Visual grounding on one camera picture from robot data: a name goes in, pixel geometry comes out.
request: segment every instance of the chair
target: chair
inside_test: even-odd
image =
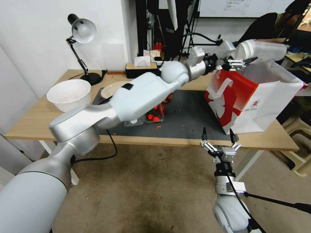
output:
[[[302,114],[285,127],[290,137],[299,146],[297,152],[281,151],[294,166],[290,169],[299,176],[306,176],[311,172],[311,111]]]

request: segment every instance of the bag handle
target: bag handle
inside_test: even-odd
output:
[[[225,81],[221,84],[220,88],[217,92],[215,92],[212,88],[208,88],[208,92],[212,96],[213,99],[217,99],[223,95],[223,92],[225,91],[227,86],[232,86],[233,81],[229,78],[226,78]]]

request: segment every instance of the red and white paper bag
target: red and white paper bag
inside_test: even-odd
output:
[[[304,82],[275,62],[251,64],[239,73],[216,71],[204,95],[229,134],[265,131]]]

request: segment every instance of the floor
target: floor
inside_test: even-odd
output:
[[[212,213],[215,167],[201,147],[118,145],[118,151],[110,160],[74,165],[80,181],[70,189],[54,223],[54,233],[223,232]],[[246,152],[239,150],[236,165]],[[100,144],[87,156],[113,153],[112,145]],[[241,181],[249,193],[311,203],[311,176],[297,177],[268,151]],[[307,213],[243,199],[268,233],[311,229]]]

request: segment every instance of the table leg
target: table leg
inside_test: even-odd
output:
[[[55,143],[53,141],[39,140],[39,142],[44,147],[46,152],[48,152],[48,154],[51,154],[52,151],[56,148],[56,145],[55,145]],[[79,177],[77,176],[77,174],[72,169],[70,170],[70,174],[71,174],[71,183],[73,185],[77,185],[78,182],[79,182]]]
[[[236,174],[236,181],[239,181],[241,177],[247,172],[247,170],[254,164],[254,162],[262,154],[263,150],[249,150],[239,163],[234,173]]]
[[[291,66],[292,64],[293,62],[285,57],[281,64],[281,67],[286,69],[286,68],[289,68],[289,66]]]

